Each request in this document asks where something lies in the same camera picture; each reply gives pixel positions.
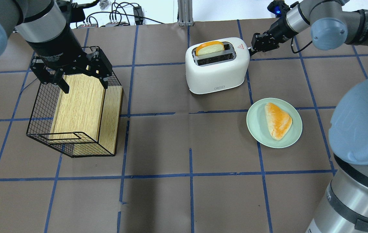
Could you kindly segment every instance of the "black wire basket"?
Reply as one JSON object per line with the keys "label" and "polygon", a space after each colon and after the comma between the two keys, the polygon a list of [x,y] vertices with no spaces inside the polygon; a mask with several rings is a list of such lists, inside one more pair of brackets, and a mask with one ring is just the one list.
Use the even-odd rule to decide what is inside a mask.
{"label": "black wire basket", "polygon": [[[108,86],[121,86],[115,73],[108,77]],[[84,132],[51,133],[60,91],[58,86],[40,84],[26,135],[71,158],[115,156],[100,144],[99,137],[95,140]],[[53,134],[60,134],[59,139],[51,139]]]}

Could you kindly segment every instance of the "white toaster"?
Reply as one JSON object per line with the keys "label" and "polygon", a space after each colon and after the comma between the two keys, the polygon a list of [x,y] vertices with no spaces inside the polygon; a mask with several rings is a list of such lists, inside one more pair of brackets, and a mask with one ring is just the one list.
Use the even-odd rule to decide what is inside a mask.
{"label": "white toaster", "polygon": [[207,94],[240,86],[250,61],[249,49],[237,37],[219,39],[224,51],[196,56],[196,44],[187,49],[185,71],[194,94]]}

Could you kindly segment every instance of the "white background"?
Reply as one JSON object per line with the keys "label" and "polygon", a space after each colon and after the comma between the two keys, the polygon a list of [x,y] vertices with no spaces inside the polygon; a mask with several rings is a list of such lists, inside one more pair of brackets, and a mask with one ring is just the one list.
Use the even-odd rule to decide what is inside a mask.
{"label": "white background", "polygon": [[[73,0],[74,3],[90,3],[93,0]],[[261,19],[274,18],[268,12],[267,6],[272,0],[193,0],[193,19],[194,21],[221,21],[233,19]],[[163,23],[177,22],[178,0],[134,0],[134,3],[141,5],[144,16],[155,19]],[[285,0],[286,4],[291,5],[295,0]],[[124,7],[127,14],[133,15],[132,7]],[[351,0],[344,7],[344,11],[354,11],[358,9],[368,9],[368,0]],[[85,9],[85,16],[94,12],[110,11],[111,7],[101,10],[99,6]],[[108,13],[93,15],[99,22],[99,26],[109,23]],[[129,17],[131,25],[135,24],[134,17]],[[157,24],[146,20],[146,24]]]}

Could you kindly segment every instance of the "light green plate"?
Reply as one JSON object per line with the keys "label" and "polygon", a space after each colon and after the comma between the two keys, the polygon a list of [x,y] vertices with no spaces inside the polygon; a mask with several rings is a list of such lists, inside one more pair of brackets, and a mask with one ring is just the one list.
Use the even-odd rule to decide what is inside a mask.
{"label": "light green plate", "polygon": [[[292,126],[286,135],[279,141],[272,138],[267,128],[264,106],[268,102],[274,103],[280,109],[287,112],[292,118]],[[291,146],[300,138],[302,134],[302,118],[300,117],[298,111],[296,111],[296,109],[288,102],[281,99],[266,98],[255,102],[247,112],[246,122],[247,128],[252,136],[258,142],[268,147],[285,148]]]}

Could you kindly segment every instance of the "wooden board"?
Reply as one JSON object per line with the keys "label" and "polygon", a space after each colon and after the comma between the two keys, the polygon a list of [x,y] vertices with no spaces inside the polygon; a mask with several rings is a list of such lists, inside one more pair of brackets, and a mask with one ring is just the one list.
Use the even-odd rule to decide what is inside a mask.
{"label": "wooden board", "polygon": [[[51,133],[81,131],[98,139],[105,89],[97,78],[86,75],[64,76],[69,94],[60,91]],[[73,139],[71,134],[51,134],[49,139]]]}
{"label": "wooden board", "polygon": [[115,154],[116,132],[121,111],[122,86],[109,86],[105,93],[99,144]]}

